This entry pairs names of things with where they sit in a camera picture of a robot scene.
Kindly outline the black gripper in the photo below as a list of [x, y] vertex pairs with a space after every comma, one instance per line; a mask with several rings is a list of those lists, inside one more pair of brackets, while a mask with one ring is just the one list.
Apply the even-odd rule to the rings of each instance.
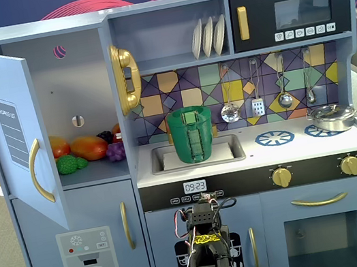
[[188, 208], [190, 229], [196, 228], [197, 232], [220, 229], [222, 222], [218, 210], [219, 206], [214, 202], [198, 203]]

